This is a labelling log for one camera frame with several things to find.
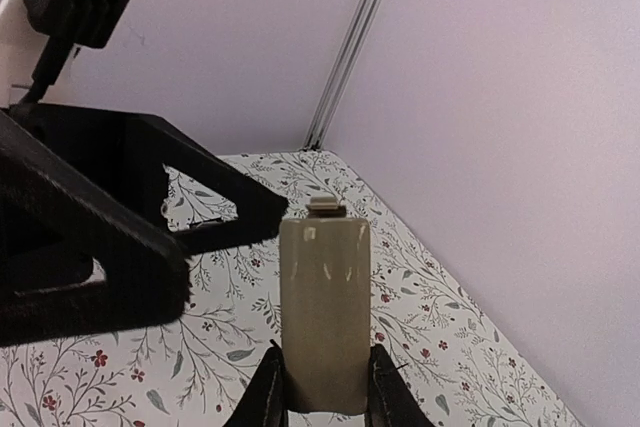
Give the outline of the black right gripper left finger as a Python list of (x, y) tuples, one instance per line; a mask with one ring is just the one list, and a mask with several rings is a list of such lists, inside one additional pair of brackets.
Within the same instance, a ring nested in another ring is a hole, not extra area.
[(281, 347), (271, 341), (227, 427), (285, 427), (285, 368)]

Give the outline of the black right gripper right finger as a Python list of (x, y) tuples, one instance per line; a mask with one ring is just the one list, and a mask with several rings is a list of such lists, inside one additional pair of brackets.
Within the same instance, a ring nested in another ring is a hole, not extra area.
[(383, 345), (371, 347), (367, 375), (367, 425), (434, 427), (406, 386)]

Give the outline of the grey remote battery cover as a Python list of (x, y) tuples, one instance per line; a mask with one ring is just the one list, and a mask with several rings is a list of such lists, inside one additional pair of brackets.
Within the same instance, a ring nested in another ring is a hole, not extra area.
[(371, 325), (370, 224), (314, 197), (279, 231), (281, 348), (290, 410), (361, 415)]

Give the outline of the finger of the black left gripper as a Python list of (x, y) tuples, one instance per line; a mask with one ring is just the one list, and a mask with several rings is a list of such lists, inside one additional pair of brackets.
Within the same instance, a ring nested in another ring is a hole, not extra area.
[(231, 201), (230, 221), (192, 221), (174, 236), (189, 255), (277, 236), (287, 200), (209, 153), (164, 118), (56, 104), (21, 104), (9, 116), (71, 167), (152, 225), (166, 229), (161, 205), (172, 167)]
[(123, 196), (125, 124), (89, 109), (1, 113), (1, 343), (179, 319), (189, 269), (176, 240)]

